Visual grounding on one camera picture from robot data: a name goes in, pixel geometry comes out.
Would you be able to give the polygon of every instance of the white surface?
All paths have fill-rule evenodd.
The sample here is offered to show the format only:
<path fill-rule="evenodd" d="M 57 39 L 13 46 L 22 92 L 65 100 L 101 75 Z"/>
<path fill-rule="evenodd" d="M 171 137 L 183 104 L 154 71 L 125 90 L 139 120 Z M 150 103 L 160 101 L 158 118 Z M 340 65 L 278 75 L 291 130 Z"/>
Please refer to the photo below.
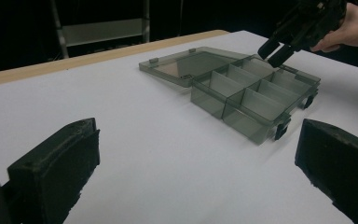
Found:
<path fill-rule="evenodd" d="M 358 136 L 358 68 L 296 53 L 286 64 L 321 77 L 319 95 L 260 147 L 138 68 L 201 46 L 254 54 L 265 40 L 238 32 L 0 85 L 0 183 L 62 126 L 94 117 L 102 163 L 65 223 L 351 223 L 294 161 L 304 118 Z"/>

